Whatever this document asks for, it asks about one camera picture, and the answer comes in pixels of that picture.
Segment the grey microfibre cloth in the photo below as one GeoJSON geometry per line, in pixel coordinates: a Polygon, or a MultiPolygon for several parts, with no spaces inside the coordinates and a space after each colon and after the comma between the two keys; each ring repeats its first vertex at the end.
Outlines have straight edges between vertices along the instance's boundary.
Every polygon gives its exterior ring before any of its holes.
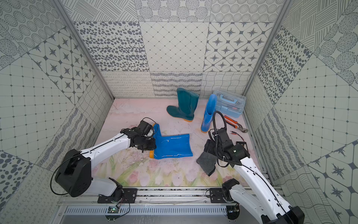
{"type": "Polygon", "coordinates": [[[207,176],[211,176],[215,172],[217,157],[211,153],[203,152],[196,162],[207,176]]]}

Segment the blue rubber boot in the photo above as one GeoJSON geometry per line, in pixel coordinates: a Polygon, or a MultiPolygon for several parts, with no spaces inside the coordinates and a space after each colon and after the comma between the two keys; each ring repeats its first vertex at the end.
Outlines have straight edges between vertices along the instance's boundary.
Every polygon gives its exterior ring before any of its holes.
{"type": "Polygon", "coordinates": [[[211,94],[206,104],[204,117],[201,124],[201,131],[204,133],[207,133],[210,129],[213,120],[213,114],[216,109],[216,104],[217,104],[217,96],[215,94],[211,94]]]}
{"type": "Polygon", "coordinates": [[[150,151],[151,159],[192,157],[190,135],[162,136],[159,124],[154,125],[156,149],[150,151]]]}

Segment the green rubber boot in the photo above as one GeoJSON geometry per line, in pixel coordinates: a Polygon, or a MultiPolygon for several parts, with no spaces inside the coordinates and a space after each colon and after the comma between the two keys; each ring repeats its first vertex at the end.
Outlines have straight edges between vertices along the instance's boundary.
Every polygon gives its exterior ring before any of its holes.
{"type": "Polygon", "coordinates": [[[177,88],[178,106],[169,105],[167,112],[175,118],[181,118],[188,122],[194,120],[194,112],[197,108],[199,95],[184,88],[177,88]]]}

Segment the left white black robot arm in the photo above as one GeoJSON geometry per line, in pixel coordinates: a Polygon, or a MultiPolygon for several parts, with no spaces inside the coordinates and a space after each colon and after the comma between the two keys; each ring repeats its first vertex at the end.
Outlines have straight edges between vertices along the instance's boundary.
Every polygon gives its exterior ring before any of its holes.
{"type": "Polygon", "coordinates": [[[119,134],[93,147],[66,153],[52,181],[71,197],[97,194],[114,202],[124,198],[123,186],[113,178],[92,177],[92,170],[106,159],[130,147],[142,152],[156,149],[154,126],[141,120],[137,127],[124,128],[119,134]]]}

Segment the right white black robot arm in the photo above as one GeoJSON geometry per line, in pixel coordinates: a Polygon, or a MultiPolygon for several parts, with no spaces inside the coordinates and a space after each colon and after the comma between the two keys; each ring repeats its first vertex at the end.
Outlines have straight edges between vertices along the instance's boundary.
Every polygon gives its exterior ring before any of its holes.
{"type": "Polygon", "coordinates": [[[260,224],[302,224],[305,214],[298,206],[291,206],[269,183],[255,165],[248,150],[234,144],[225,128],[208,133],[204,151],[234,168],[249,185],[252,194],[232,178],[222,184],[223,200],[243,206],[260,224]]]}

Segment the light blue plastic toolbox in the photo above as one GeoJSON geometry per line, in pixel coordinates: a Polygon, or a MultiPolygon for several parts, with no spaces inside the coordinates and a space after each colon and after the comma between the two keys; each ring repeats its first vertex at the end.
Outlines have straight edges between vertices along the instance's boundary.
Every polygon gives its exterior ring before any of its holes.
{"type": "Polygon", "coordinates": [[[246,97],[225,90],[215,90],[217,96],[216,111],[221,112],[232,118],[238,118],[242,115],[246,97]]]}

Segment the white ventilation grille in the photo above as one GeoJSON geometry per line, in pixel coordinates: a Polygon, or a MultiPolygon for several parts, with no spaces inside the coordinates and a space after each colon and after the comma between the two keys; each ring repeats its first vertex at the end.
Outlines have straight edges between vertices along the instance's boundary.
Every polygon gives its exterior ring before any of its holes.
{"type": "Polygon", "coordinates": [[[115,206],[69,206],[66,215],[225,215],[226,206],[123,206],[117,210],[115,206]]]}

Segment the orange handled pliers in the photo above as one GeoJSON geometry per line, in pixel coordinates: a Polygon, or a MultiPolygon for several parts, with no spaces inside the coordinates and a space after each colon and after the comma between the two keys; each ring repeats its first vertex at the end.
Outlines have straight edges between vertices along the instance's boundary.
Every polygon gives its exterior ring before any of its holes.
{"type": "Polygon", "coordinates": [[[235,129],[238,129],[239,131],[241,131],[242,133],[247,133],[249,130],[244,128],[241,124],[239,124],[237,121],[233,120],[232,118],[224,115],[225,118],[225,122],[227,124],[229,124],[230,126],[232,126],[235,129]]]}

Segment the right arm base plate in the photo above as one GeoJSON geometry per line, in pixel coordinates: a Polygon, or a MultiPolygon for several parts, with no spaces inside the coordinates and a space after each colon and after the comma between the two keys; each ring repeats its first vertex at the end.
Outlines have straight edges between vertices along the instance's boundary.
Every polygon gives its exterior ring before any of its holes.
{"type": "Polygon", "coordinates": [[[210,188],[208,197],[211,203],[242,203],[245,195],[238,191],[238,188],[210,188]]]}

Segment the aluminium mounting rail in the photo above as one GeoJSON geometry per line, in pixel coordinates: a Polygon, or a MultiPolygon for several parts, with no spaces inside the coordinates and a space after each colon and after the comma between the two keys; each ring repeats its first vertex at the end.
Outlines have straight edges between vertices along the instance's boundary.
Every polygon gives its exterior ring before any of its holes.
{"type": "MultiPolygon", "coordinates": [[[[132,205],[207,205],[211,204],[208,190],[212,187],[137,187],[138,193],[132,205]]],[[[98,203],[98,195],[79,197],[62,196],[58,205],[115,205],[98,203]]],[[[236,203],[214,203],[235,205],[236,203]]]]}

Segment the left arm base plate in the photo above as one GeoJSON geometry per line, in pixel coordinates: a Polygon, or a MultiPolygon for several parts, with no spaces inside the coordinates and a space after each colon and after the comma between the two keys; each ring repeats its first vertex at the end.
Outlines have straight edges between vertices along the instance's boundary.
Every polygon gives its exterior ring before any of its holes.
{"type": "Polygon", "coordinates": [[[135,203],[137,188],[116,189],[110,196],[99,195],[98,203],[135,203]]]}

